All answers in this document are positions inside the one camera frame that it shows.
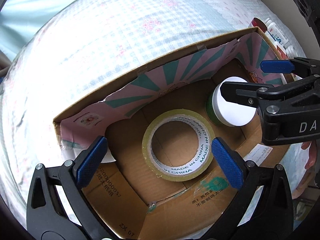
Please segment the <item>person's right hand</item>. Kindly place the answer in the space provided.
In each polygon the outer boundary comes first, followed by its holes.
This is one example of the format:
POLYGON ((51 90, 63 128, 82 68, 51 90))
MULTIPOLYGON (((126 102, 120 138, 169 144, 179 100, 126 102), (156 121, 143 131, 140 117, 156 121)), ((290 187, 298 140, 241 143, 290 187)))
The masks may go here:
POLYGON ((317 145, 315 141, 309 141, 302 143, 301 149, 309 150, 309 158, 305 165, 305 169, 311 168, 317 160, 317 145))

